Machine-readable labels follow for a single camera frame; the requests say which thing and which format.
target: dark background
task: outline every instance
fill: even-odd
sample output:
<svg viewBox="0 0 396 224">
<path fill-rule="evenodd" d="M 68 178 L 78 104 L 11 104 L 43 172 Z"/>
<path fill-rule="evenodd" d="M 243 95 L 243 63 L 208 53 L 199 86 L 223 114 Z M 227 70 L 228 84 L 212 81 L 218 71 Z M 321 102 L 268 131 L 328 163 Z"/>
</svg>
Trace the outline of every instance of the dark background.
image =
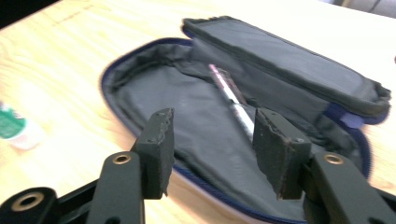
<svg viewBox="0 0 396 224">
<path fill-rule="evenodd" d="M 58 0 L 0 0 L 0 29 Z"/>
</svg>

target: bottle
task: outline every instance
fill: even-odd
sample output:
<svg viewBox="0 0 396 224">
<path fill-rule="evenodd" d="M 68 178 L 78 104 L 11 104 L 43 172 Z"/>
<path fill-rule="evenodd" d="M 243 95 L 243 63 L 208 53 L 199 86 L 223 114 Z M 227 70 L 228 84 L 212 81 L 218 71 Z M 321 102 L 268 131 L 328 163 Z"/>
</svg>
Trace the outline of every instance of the bottle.
<svg viewBox="0 0 396 224">
<path fill-rule="evenodd" d="M 43 138 L 44 130 L 0 101 L 0 138 L 20 149 L 31 149 Z"/>
</svg>

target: wooden table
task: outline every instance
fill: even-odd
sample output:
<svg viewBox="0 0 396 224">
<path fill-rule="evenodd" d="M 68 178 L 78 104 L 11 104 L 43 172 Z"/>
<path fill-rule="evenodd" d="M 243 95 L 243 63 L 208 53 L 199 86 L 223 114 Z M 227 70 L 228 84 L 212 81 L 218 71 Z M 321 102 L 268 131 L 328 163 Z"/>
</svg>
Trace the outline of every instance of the wooden table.
<svg viewBox="0 0 396 224">
<path fill-rule="evenodd" d="M 31 187 L 65 195 L 97 178 L 134 137 L 106 106 L 106 67 L 151 40 L 184 36 L 181 19 L 230 15 L 343 63 L 396 91 L 396 20 L 317 1 L 64 0 L 0 31 L 0 98 L 39 123 L 42 144 L 0 141 L 0 202 Z M 396 114 L 364 127 L 370 183 L 396 194 Z M 147 223 L 241 223 L 173 174 L 169 197 L 146 202 Z"/>
</svg>

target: open pencil case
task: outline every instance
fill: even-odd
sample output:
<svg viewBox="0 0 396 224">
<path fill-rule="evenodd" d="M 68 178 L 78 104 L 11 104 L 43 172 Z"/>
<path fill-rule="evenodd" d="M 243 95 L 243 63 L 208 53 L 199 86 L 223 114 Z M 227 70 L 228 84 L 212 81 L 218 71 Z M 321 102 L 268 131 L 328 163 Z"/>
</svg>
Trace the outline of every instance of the open pencil case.
<svg viewBox="0 0 396 224">
<path fill-rule="evenodd" d="M 208 65 L 227 71 L 247 100 L 283 115 L 313 143 L 351 159 L 368 177 L 370 146 L 360 127 L 389 112 L 390 91 L 352 69 L 230 17 L 186 19 L 189 39 L 164 38 L 105 71 L 107 103 L 138 136 L 149 116 L 175 109 L 174 170 L 232 208 L 271 223 L 304 223 L 302 200 L 278 201 L 254 150 L 214 84 Z"/>
</svg>

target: glue bottle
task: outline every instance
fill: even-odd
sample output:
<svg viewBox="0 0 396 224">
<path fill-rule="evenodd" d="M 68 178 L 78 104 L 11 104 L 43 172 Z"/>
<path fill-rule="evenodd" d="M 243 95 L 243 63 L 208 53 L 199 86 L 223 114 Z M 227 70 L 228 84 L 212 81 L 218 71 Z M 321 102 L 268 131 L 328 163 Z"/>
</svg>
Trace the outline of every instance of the glue bottle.
<svg viewBox="0 0 396 224">
<path fill-rule="evenodd" d="M 43 138 L 44 130 L 0 101 L 0 138 L 20 149 L 31 149 Z"/>
</svg>

